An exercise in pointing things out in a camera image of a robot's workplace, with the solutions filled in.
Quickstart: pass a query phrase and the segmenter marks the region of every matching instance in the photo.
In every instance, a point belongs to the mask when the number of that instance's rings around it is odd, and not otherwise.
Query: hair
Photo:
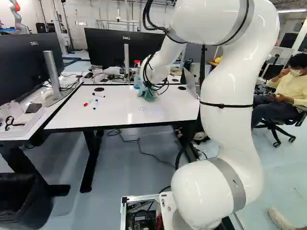
[[[307,54],[301,53],[292,56],[289,60],[288,65],[293,68],[302,67],[305,69],[307,67]]]

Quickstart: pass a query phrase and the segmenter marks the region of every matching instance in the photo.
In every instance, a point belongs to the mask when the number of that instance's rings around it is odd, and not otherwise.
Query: black strap
[[[208,106],[219,107],[220,109],[224,109],[224,108],[250,108],[250,107],[253,107],[252,104],[248,104],[248,105],[235,105],[235,104],[212,104],[212,103],[206,103],[206,102],[201,102],[201,104],[208,105]]]
[[[171,39],[173,42],[176,42],[178,44],[185,44],[185,43],[188,43],[188,42],[179,42],[179,41],[176,41],[175,39],[173,39],[170,35],[168,35],[168,31],[165,31],[165,35]]]

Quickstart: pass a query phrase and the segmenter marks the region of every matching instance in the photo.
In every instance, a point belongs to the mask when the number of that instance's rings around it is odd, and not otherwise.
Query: jeans
[[[288,102],[277,102],[270,95],[255,95],[251,116],[251,126],[255,127],[264,119],[292,120],[299,116],[297,109]]]

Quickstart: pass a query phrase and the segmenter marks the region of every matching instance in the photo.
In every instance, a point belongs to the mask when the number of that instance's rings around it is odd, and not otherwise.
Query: phone
[[[42,104],[29,104],[26,114],[35,114],[43,105]]]

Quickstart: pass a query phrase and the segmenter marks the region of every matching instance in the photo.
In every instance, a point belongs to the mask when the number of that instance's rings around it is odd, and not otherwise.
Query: person
[[[307,227],[297,228],[293,226],[276,208],[271,207],[268,210],[269,217],[273,223],[281,230],[307,230]]]
[[[296,119],[299,112],[295,106],[307,106],[307,54],[292,56],[289,67],[269,80],[267,86],[276,88],[276,92],[254,96],[251,126],[262,119]]]

